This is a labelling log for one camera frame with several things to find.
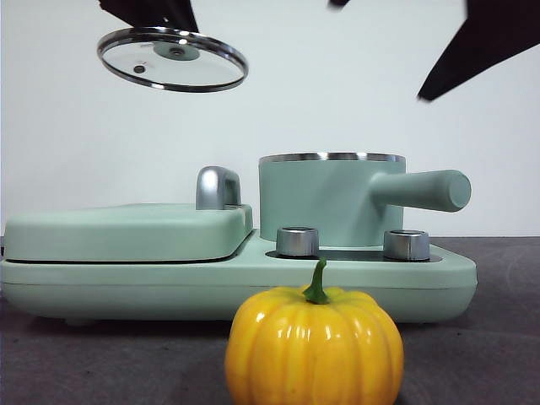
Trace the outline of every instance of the saucepan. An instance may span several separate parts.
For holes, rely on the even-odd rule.
[[[471,183],[458,170],[406,173],[395,154],[277,154],[259,160],[261,237],[316,228],[321,246],[381,246],[403,227],[403,207],[455,212]]]

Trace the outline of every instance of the green stem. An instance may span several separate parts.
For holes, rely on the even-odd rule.
[[[324,290],[322,289],[322,269],[326,266],[326,264],[327,259],[321,257],[315,266],[311,285],[302,293],[304,294],[305,299],[313,304],[328,304],[328,302],[330,302],[328,296],[324,294]]]

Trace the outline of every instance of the white wall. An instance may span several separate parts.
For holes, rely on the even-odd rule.
[[[461,0],[193,0],[202,32],[251,64],[239,88],[179,94],[130,84],[95,55],[126,25],[97,0],[2,2],[2,217],[31,210],[192,202],[224,165],[258,213],[267,154],[402,154],[408,171],[458,169],[459,213],[407,209],[432,235],[540,235],[540,47],[433,104],[427,73],[464,19]]]

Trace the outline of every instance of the yellow pumpkin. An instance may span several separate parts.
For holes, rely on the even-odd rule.
[[[390,405],[402,381],[393,320],[359,291],[277,287],[236,312],[225,375],[236,405]]]

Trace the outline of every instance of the gray table surface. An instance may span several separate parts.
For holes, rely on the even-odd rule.
[[[400,325],[396,404],[540,403],[540,237],[433,238],[472,258],[462,316]],[[0,301],[2,405],[230,404],[229,322],[102,321],[73,328]]]

